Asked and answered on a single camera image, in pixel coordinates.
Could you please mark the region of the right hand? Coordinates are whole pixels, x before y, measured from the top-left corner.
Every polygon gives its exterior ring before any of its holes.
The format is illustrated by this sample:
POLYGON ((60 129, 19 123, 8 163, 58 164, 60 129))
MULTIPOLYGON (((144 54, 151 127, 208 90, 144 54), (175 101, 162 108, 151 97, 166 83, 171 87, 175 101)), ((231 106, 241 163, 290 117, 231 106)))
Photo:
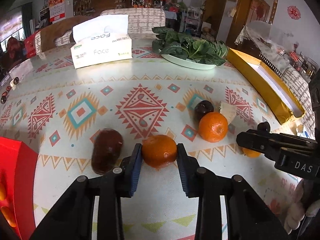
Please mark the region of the right hand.
POLYGON ((310 204, 306 209, 303 207, 302 197, 305 195, 307 188, 307 180, 302 179, 294 192, 293 202, 287 210, 287 214, 284 220, 284 229, 289 235, 293 230, 298 229, 303 218, 315 217, 319 211, 319 197, 316 201, 310 204))

